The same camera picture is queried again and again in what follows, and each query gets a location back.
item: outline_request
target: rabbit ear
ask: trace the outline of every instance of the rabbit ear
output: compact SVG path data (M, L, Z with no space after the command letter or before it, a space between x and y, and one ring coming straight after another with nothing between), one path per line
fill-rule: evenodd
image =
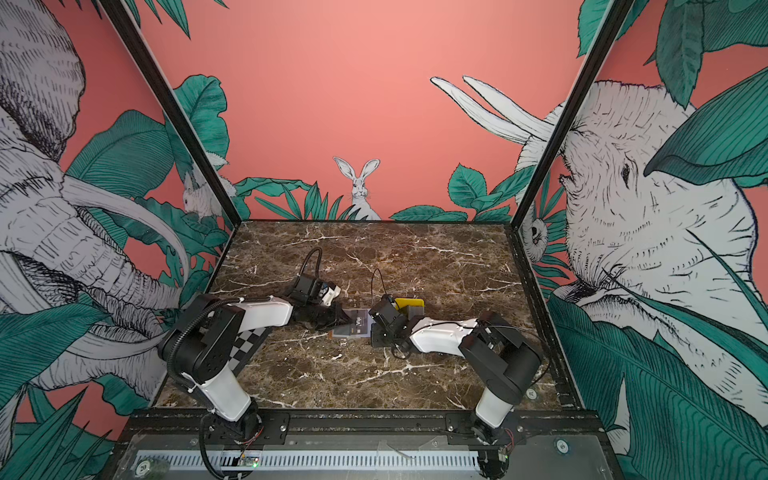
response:
M373 160L369 161L365 167L362 168L362 173L360 174L360 178L368 177L370 174L373 173L373 171L377 168L379 168L379 164L381 162L379 159L374 158Z
M184 175L184 188L187 190L193 190L192 177L190 176L189 172Z
M341 170L342 175L349 178L350 180L355 180L355 169L352 168L352 165L346 163L344 160L338 157L334 157L333 160L336 161L336 165L339 165L339 170Z

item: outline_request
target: pink wall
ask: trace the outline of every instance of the pink wall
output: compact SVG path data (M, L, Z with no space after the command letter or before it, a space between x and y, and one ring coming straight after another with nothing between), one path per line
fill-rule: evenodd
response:
M172 86L193 74L221 80L230 165L220 173L233 183L317 180L331 199L345 195L343 209L351 182L333 157L358 174L379 158L366 186L382 219L416 204L461 210L447 192L459 163L481 171L489 188L514 171L520 146L483 131L431 77L469 90L462 76L470 75L544 117L568 96L583 60L580 2L227 4L188 2L190 39L161 9L162 24L137 2ZM248 205L252 217L276 218Z

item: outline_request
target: wall mural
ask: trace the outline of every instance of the wall mural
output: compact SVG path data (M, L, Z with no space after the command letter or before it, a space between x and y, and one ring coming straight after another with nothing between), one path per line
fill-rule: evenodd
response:
M110 432L73 423L86 390L59 408L49 392L96 382L117 415L146 407L165 371L154 347L206 287L229 233L173 128L139 111L62 171L99 65L83 65L39 0L0 0L0 18L0 478L92 478ZM193 78L181 94L205 103L209 85ZM197 115L216 124L215 108ZM227 139L208 145L223 157ZM194 186L186 212L152 196L174 167ZM170 275L141 272L129 239L162 251ZM34 421L18 419L25 402Z
M582 4L581 54L608 3ZM767 32L768 2L666 2L649 58L663 85L594 84L562 146L559 188L549 197L548 178L523 224L581 397L627 478L768 478L768 308L745 195L768 183L768 68L690 104L704 53L768 46ZM465 80L508 121L437 84L524 154L533 128L546 137L557 120Z

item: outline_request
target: black and white checkerboard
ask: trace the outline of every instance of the black and white checkerboard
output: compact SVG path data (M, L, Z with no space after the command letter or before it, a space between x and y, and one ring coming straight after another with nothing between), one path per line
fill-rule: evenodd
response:
M246 330L237 336L230 351L230 361L227 363L227 366L230 367L235 375L240 373L243 367L250 361L271 331L272 327Z

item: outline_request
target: brown marble tabletop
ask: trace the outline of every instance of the brown marble tabletop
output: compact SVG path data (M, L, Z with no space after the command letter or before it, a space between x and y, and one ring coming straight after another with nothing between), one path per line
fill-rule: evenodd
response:
M379 268L390 294L424 299L433 319L466 320L494 310L536 333L504 227L496 225L246 222L210 292L276 294L313 247L323 248L320 276L341 286L345 308L372 305L371 274ZM373 289L375 302L383 293L378 275ZM539 346L536 336L526 337ZM415 353L398 359L373 349L369 339L332 339L292 324L272 332L238 380L267 408L473 409L483 390L463 358ZM549 373L534 390L536 399L524 398L517 409L561 409ZM156 404L195 405L171 384Z

